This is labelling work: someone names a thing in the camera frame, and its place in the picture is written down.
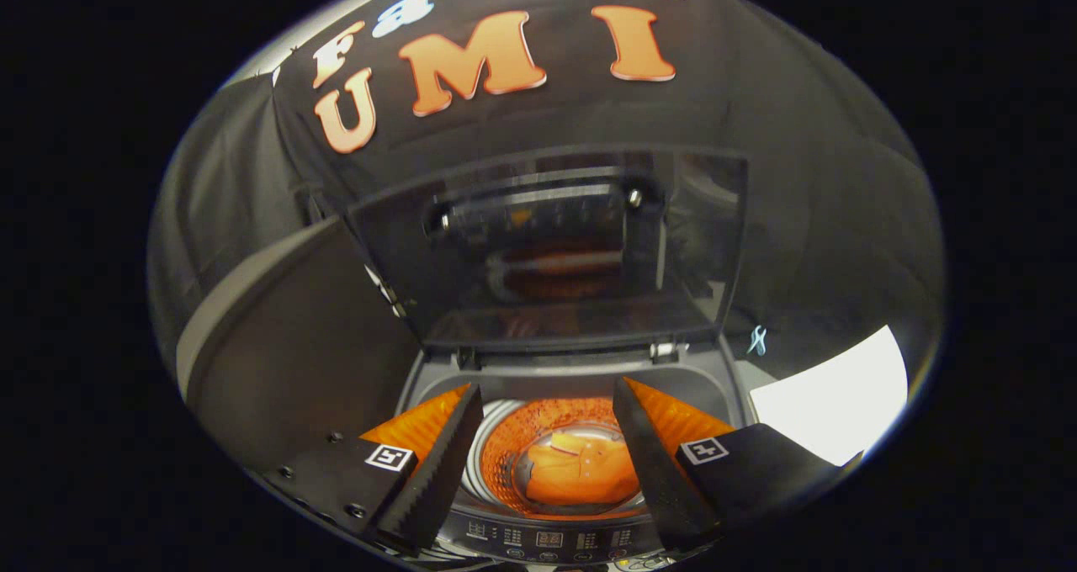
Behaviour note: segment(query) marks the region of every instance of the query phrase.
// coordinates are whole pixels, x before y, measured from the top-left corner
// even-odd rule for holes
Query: hinge
[[[370,277],[370,281],[374,282],[374,285],[378,287],[378,290],[381,292],[381,296],[386,297],[386,302],[389,303],[389,307],[392,308],[393,315],[397,318],[407,317],[407,313],[404,311],[404,306],[396,299],[396,293],[393,289],[382,281],[382,279],[374,273],[374,269],[366,267],[366,275]]]
[[[477,371],[478,355],[474,347],[460,347],[449,357],[450,365],[458,371]]]
[[[651,344],[651,362],[654,364],[668,364],[681,360],[681,352],[676,343],[653,343]]]

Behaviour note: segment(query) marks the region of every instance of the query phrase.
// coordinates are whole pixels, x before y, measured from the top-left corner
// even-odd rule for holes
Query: control panel
[[[498,559],[551,566],[607,562],[662,548],[649,519],[603,524],[504,521],[452,511],[438,536]]]

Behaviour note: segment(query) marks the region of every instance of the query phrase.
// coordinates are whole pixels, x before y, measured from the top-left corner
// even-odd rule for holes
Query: orange fabric
[[[528,499],[550,505],[615,504],[640,489],[624,442],[555,432],[550,446],[531,446]]]
[[[422,464],[468,387],[471,383],[428,400],[403,415],[366,431],[360,437],[386,446],[412,450],[419,458],[419,464]]]
[[[522,514],[532,506],[513,487],[516,457],[550,431],[578,422],[617,427],[610,397],[535,400],[508,415],[490,433],[482,447],[480,470],[498,500]]]
[[[676,449],[685,442],[724,435],[733,431],[726,422],[708,415],[699,408],[667,395],[658,389],[625,377],[635,397],[647,413],[666,452],[674,460]]]

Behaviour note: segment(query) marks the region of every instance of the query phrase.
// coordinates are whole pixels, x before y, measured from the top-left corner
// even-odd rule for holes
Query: washing machine drum
[[[612,400],[501,400],[484,411],[463,478],[480,502],[529,519],[645,512]]]

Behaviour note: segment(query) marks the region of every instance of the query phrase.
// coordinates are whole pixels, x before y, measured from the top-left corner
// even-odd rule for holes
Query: orange cloth
[[[624,442],[555,432],[550,446],[531,446],[528,499],[550,505],[615,504],[640,489]]]

